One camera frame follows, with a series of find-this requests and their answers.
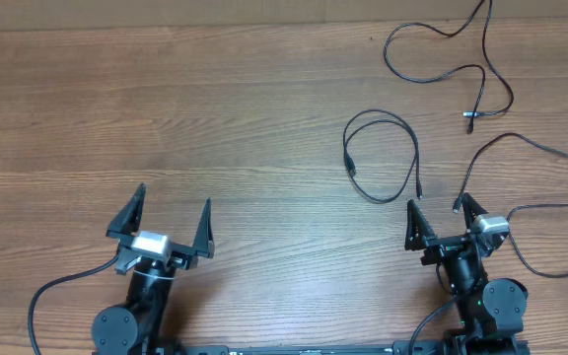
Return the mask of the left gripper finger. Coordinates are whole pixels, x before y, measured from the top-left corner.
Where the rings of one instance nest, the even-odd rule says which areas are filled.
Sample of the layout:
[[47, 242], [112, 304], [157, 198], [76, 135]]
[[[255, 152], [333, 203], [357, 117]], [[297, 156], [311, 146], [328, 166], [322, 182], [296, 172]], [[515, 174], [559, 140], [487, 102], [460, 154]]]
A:
[[194, 248], [195, 254], [200, 257], [212, 258], [214, 256], [210, 198], [206, 200], [202, 210], [192, 247]]
[[130, 200], [108, 224], [108, 237], [120, 239], [122, 236], [133, 236], [139, 231], [145, 196], [146, 184], [140, 183]]

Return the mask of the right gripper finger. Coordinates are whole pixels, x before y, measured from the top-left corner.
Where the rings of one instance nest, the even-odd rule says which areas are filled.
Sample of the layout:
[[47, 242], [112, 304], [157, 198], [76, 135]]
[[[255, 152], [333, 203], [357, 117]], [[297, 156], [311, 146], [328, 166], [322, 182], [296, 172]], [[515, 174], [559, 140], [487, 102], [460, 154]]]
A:
[[479, 205], [469, 193], [466, 192], [461, 196], [461, 208], [463, 211], [465, 226], [468, 229], [471, 229], [472, 224], [478, 216], [487, 213], [487, 211]]
[[413, 199], [407, 202], [407, 228], [404, 248], [426, 249], [436, 239], [436, 234]]

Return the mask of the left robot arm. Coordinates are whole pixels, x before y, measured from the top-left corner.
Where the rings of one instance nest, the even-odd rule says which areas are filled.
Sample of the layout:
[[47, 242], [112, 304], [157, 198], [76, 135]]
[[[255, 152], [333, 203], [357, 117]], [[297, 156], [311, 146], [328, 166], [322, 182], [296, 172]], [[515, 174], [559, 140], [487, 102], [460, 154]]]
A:
[[132, 275], [125, 300], [100, 311], [93, 321], [98, 354], [182, 354], [177, 339], [160, 334], [173, 282], [179, 270], [194, 268], [200, 257], [214, 256], [210, 200], [192, 244], [186, 246], [140, 229], [146, 191], [147, 186], [140, 184], [107, 226], [106, 235], [118, 240], [111, 265], [120, 275]]

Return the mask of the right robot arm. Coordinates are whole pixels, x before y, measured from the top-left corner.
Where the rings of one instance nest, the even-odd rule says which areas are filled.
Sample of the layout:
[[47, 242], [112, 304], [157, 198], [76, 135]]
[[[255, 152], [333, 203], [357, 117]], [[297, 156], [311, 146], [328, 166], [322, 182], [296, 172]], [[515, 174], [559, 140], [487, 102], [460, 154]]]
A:
[[[422, 251], [424, 266], [444, 271], [443, 287], [451, 300], [433, 311], [414, 330], [407, 354], [528, 354], [529, 346], [516, 335], [523, 331], [529, 292], [511, 278], [490, 280], [483, 259], [510, 235], [506, 218], [488, 213], [470, 195], [461, 198], [465, 232], [440, 238], [415, 201], [407, 202], [404, 248]], [[419, 341], [423, 327], [445, 310], [458, 310], [461, 327], [444, 332], [440, 340]]]

